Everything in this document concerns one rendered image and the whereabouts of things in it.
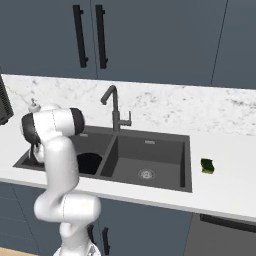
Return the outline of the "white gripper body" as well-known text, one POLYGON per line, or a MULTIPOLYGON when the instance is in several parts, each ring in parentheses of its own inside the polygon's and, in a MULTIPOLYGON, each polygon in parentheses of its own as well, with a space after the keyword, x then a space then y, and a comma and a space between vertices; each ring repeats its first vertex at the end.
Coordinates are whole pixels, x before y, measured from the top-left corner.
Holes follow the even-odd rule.
POLYGON ((30 160, 33 163, 44 162, 44 148, 41 144, 34 144, 30 149, 30 160))

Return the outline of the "black round pan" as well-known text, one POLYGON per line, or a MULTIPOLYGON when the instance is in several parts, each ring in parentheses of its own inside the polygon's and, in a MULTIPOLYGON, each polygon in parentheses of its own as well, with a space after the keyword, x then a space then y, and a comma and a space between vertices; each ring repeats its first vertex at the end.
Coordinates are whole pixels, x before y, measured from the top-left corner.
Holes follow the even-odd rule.
POLYGON ((95 175, 102 157, 97 153, 82 153, 77 156, 79 172, 81 174, 95 175))

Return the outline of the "dark grey double sink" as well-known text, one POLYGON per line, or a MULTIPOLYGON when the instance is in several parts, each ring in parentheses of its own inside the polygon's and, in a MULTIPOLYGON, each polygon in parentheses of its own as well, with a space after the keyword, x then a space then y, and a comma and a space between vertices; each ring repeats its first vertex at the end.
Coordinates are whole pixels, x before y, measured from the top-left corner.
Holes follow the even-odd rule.
MULTIPOLYGON (((89 126, 71 137, 76 155, 97 153, 102 161, 95 175, 80 177, 161 189, 191 192, 190 137, 187 135, 122 130, 89 126)), ((25 153, 16 168, 44 171, 25 153)))

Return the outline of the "green and yellow sponge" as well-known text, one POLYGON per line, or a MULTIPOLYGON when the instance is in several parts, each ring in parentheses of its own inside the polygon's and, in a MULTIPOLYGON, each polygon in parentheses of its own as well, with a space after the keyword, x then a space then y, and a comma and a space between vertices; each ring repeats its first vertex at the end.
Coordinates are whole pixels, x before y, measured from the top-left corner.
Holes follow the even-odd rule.
POLYGON ((202 172, 203 173, 208 173, 208 174, 213 174, 214 173, 214 166, 213 166, 213 161, 211 159, 201 159, 201 167, 202 167, 202 172))

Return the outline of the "small grey round object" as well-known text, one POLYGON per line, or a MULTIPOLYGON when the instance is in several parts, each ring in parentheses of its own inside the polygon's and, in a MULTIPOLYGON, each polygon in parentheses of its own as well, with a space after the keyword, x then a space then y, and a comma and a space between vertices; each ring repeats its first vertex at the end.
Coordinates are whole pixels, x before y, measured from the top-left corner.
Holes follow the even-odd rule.
POLYGON ((35 113, 35 112, 39 112, 41 109, 41 106, 37 103, 37 101, 32 98, 31 99, 31 104, 28 106, 28 111, 30 113, 35 113))

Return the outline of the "black microwave oven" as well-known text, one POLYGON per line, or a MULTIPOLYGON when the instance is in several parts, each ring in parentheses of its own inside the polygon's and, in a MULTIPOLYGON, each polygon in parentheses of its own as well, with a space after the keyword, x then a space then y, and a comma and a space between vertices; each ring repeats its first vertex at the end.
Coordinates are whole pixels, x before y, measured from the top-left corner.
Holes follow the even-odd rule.
POLYGON ((13 115, 14 112, 0 75, 0 125, 5 125, 13 115))

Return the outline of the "dark blue base cupboard door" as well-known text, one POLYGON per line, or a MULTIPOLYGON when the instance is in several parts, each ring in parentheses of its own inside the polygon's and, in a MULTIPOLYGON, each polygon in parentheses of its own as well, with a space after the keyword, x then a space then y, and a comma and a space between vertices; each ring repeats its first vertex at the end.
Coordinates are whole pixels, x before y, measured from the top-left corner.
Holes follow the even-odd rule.
POLYGON ((34 214, 34 203, 45 190, 15 184, 12 188, 38 247, 39 256, 53 256, 62 244, 59 234, 60 224, 39 220, 34 214))
POLYGON ((99 231, 109 229, 109 256, 183 256, 192 214, 186 211, 100 199, 99 231))

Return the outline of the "dark grey tap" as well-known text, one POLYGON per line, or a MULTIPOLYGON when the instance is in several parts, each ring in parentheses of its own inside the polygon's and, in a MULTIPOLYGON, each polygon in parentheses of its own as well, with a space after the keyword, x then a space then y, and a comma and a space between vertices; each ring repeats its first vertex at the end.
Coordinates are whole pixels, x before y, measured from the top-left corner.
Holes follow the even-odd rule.
POLYGON ((115 85, 111 85, 104 95, 101 98, 101 103, 103 105, 107 104, 107 100, 109 97, 113 98, 113 111, 112 111, 112 123, 113 123, 113 131, 119 132, 122 126, 131 126, 132 120, 121 120, 120 119, 120 112, 118 109, 118 92, 115 85))

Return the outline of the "grey dishwasher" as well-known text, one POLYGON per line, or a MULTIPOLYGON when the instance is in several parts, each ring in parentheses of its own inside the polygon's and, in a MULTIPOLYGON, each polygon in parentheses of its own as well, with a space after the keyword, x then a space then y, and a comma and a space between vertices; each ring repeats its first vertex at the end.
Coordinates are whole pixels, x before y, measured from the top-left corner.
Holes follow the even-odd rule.
MULTIPOLYGON (((184 256, 256 256, 256 233, 203 222, 200 215, 193 214, 184 256)), ((256 225, 256 222, 223 219, 256 225)))

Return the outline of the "dark blue wall cupboard door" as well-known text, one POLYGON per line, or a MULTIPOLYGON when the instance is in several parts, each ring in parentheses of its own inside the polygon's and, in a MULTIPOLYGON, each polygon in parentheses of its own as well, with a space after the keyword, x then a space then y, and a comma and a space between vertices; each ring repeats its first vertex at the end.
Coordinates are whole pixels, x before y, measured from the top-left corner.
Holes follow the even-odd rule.
POLYGON ((256 0, 228 0, 212 85, 256 89, 256 0))
POLYGON ((0 71, 95 79, 90 0, 0 0, 0 71), (73 5, 83 10, 86 68, 80 67, 73 5))
POLYGON ((98 78, 211 83, 227 0, 91 0, 98 78), (95 6, 102 5, 107 68, 100 68, 95 6))

